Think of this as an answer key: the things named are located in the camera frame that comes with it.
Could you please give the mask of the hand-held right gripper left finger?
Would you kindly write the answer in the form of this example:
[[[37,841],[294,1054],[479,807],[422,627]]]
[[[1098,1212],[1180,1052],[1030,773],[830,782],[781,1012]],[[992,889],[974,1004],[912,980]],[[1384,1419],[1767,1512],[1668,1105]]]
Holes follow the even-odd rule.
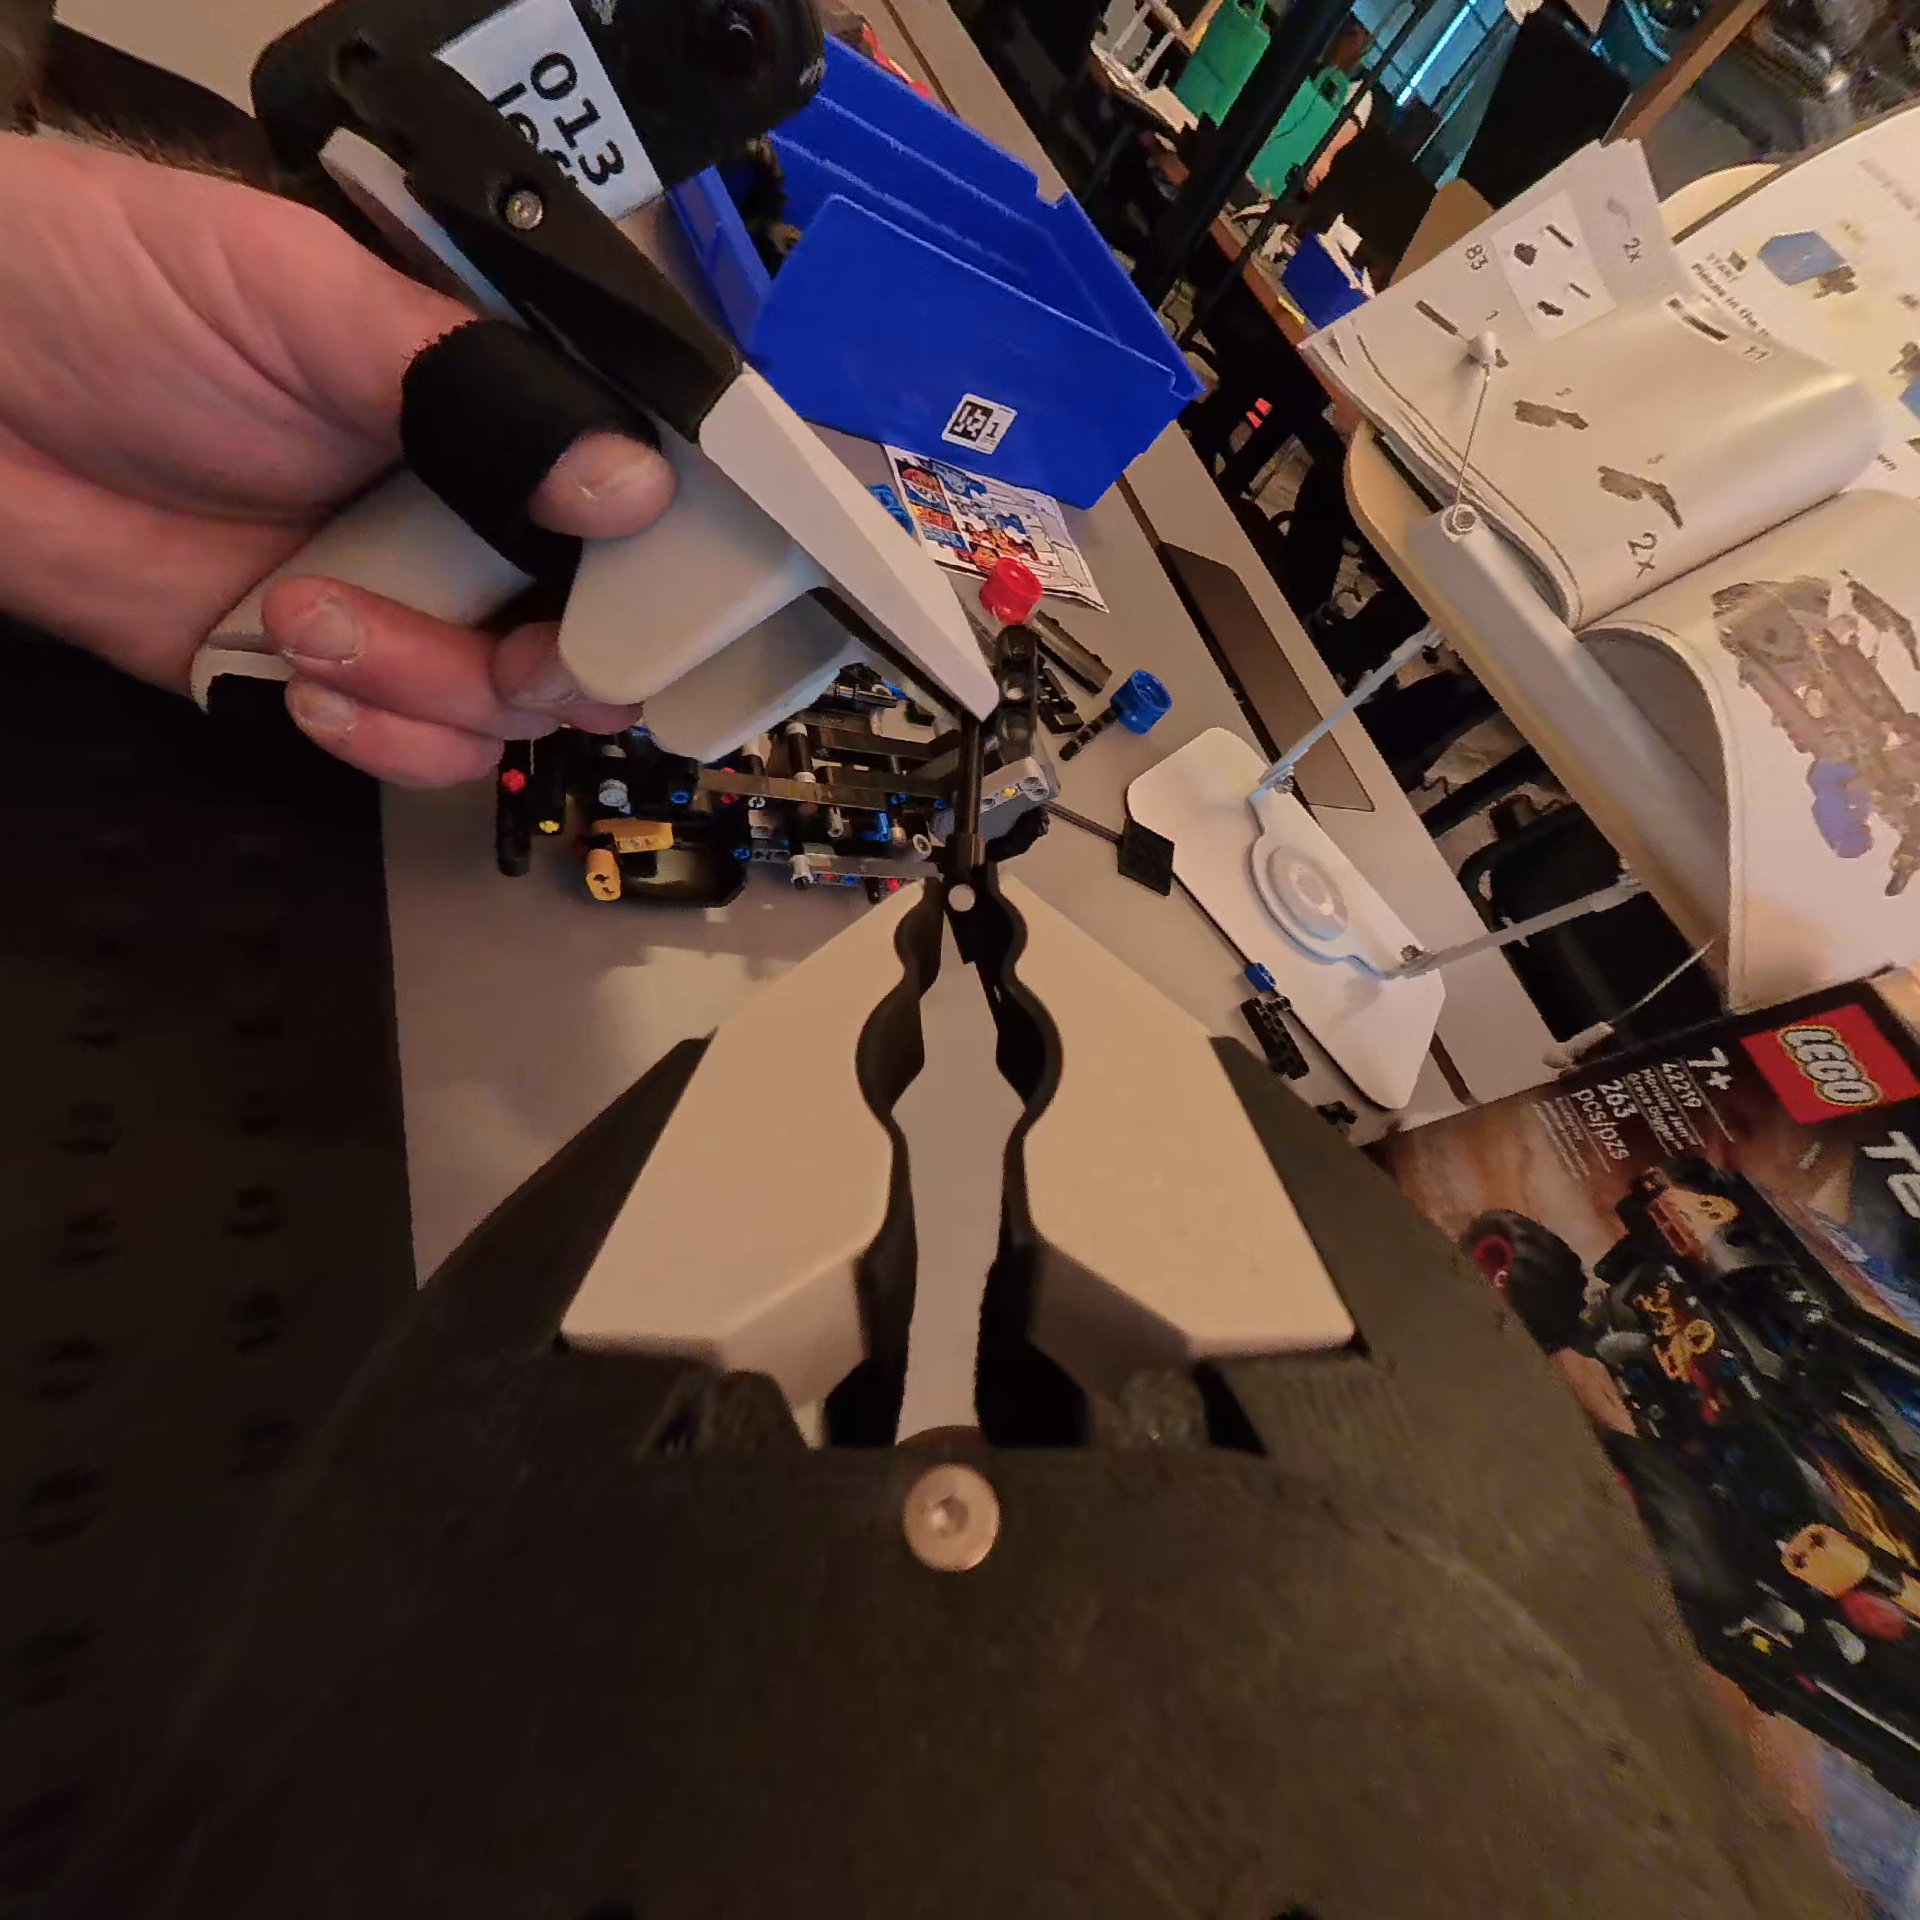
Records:
[[[892,1443],[919,1303],[897,1101],[919,1074],[907,885],[716,1028],[561,1340],[756,1373],[833,1443]]]

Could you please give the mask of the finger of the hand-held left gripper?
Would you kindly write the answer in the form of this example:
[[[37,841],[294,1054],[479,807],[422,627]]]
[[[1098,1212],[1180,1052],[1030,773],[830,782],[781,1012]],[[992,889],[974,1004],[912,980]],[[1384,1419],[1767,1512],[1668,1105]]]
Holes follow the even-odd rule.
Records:
[[[724,385],[696,445],[955,712],[992,716],[997,674],[939,564],[761,371]]]
[[[808,590],[732,636],[728,624],[728,611],[687,599],[647,611],[641,720],[670,753],[716,760],[808,710],[851,663],[895,667],[938,702],[955,692],[946,656],[912,652],[844,590]]]

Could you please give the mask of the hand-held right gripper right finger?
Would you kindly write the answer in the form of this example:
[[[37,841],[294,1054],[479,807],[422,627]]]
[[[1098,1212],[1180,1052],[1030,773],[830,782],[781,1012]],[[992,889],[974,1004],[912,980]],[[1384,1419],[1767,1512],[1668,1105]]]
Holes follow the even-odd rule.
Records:
[[[1266,1139],[1279,1084],[1025,882],[997,885],[997,1069],[1020,1096],[997,1237],[997,1434],[1204,1369],[1332,1354],[1355,1320]]]

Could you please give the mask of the toy truck chassis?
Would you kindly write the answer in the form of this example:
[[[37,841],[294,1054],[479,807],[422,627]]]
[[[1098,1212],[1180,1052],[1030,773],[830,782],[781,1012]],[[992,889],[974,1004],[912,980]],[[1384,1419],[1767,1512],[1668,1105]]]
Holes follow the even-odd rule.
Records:
[[[523,878],[560,847],[591,900],[724,907],[751,875],[801,892],[897,896],[946,860],[962,738],[870,663],[723,753],[649,726],[510,741],[494,773],[494,865]]]

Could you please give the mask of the black rod with connector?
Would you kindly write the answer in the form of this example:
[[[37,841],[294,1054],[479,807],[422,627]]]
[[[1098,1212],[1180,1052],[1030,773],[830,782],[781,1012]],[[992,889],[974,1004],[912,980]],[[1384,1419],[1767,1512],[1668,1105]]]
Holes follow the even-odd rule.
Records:
[[[981,835],[981,797],[986,770],[982,726],[962,716],[956,726],[955,829],[939,856],[945,917],[962,967],[981,980],[992,1018],[1002,1005],[1002,967],[1008,924],[997,889],[997,868]]]

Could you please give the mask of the instruction booklet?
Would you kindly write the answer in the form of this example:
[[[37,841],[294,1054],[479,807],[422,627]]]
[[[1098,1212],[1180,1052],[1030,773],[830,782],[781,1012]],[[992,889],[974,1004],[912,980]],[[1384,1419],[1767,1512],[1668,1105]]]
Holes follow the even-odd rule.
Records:
[[[1302,352],[1433,495],[1407,549],[1639,875],[1916,924],[1916,495],[1857,371],[1693,274],[1636,144]]]

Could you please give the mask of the grey desk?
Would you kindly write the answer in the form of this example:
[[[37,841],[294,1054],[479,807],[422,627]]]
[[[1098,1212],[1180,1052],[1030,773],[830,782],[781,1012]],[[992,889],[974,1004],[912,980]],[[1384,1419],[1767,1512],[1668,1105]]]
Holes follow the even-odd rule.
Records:
[[[307,3],[57,3],[63,25],[233,102],[245,96],[254,52],[302,13]],[[1032,167],[1043,192],[1060,192],[946,3],[876,3],[871,15],[907,72]],[[1271,652],[1282,652],[1308,705],[1340,702],[1180,428],[1170,424],[1071,525],[1106,613],[1064,609],[1057,616],[1119,674],[1152,671],[1172,692],[1172,720],[1152,736],[1104,733],[1064,770],[1073,812],[1118,826],[1131,782],[1156,757],[1208,728],[1255,738],[1163,567],[1163,546],[1233,572],[1266,624]],[[1327,816],[1332,840],[1393,905],[1415,945],[1471,942],[1476,913],[1373,738],[1349,720],[1327,745],[1340,745],[1369,795],[1369,807]],[[724,1023],[761,982],[865,911],[765,878],[734,907],[710,913],[588,905],[574,882],[496,878],[489,807],[475,788],[388,790],[387,856],[422,1275],[666,1048]],[[1119,878],[1115,848],[1064,823],[1008,871],[1208,1033],[1244,1033],[1233,952],[1187,896],[1156,898]],[[1547,1028],[1504,960],[1478,952],[1443,980],[1443,1058],[1419,1066],[1415,1122],[1546,1081]],[[976,976],[946,950],[924,1004],[924,1074],[897,1107],[912,1139],[924,1311],[976,1303],[997,1249],[1002,1128],[1020,1105],[992,1069],[992,1038]]]

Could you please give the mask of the printed task instruction sheet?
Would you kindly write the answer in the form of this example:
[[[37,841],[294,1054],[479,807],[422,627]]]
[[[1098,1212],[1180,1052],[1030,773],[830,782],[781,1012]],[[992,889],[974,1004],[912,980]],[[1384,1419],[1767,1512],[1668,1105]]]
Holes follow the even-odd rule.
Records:
[[[1864,385],[1881,454],[1861,484],[1916,495],[1916,102],[1769,173],[1675,247],[1709,301]]]

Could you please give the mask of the person's left hand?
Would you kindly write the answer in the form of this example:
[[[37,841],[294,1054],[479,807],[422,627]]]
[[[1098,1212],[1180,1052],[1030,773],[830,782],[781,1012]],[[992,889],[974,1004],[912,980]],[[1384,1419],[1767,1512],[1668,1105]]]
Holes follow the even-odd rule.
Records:
[[[462,322],[307,207],[3,133],[3,624],[185,692],[215,622],[400,464],[403,378]],[[261,622],[291,723],[387,785],[644,716],[591,702],[549,622],[489,636],[294,575]]]

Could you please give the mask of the printed sticker sheet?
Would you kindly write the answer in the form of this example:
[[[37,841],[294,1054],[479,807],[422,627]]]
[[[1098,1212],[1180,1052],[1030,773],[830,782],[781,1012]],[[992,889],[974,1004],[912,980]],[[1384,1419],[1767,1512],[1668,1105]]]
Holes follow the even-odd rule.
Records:
[[[1045,599],[1106,611],[1057,499],[895,445],[884,445],[884,456],[897,518],[938,564],[986,578],[998,562],[1020,562]]]

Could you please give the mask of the blue storage bin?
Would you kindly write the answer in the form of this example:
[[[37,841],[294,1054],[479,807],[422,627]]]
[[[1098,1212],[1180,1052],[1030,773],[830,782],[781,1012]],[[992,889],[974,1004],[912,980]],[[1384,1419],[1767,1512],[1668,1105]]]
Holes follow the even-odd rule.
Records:
[[[1189,359],[1081,201],[938,102],[830,44],[772,133],[781,268],[746,171],[670,192],[734,346],[808,421],[1091,508],[1197,394]]]

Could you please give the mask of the black grid plate on axle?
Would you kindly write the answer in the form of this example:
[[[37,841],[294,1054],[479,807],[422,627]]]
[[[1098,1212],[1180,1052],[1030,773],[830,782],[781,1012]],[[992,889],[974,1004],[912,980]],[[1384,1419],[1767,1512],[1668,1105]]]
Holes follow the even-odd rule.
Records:
[[[1170,898],[1177,889],[1177,847],[1156,829],[1141,826],[1134,816],[1123,826],[1109,829],[1071,807],[1052,801],[1045,803],[1052,823],[1064,823],[1067,829],[1081,829],[1083,835],[1104,841],[1118,856],[1118,875],[1131,878],[1134,885],[1152,892],[1156,898]]]

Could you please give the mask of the small blue bin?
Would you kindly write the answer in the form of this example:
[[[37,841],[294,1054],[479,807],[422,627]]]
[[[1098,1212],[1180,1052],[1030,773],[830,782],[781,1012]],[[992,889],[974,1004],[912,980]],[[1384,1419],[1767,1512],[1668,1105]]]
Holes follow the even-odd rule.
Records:
[[[1323,329],[1373,301],[1364,268],[1355,268],[1330,236],[1306,233],[1289,256],[1279,291],[1308,329]]]

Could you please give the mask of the monster truck toy box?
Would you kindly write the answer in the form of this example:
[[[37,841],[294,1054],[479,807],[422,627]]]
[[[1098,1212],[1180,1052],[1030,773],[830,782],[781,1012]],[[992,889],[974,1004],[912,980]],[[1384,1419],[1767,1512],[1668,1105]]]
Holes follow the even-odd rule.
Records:
[[[1373,1154],[1596,1428],[1709,1670],[1916,1807],[1916,971]]]

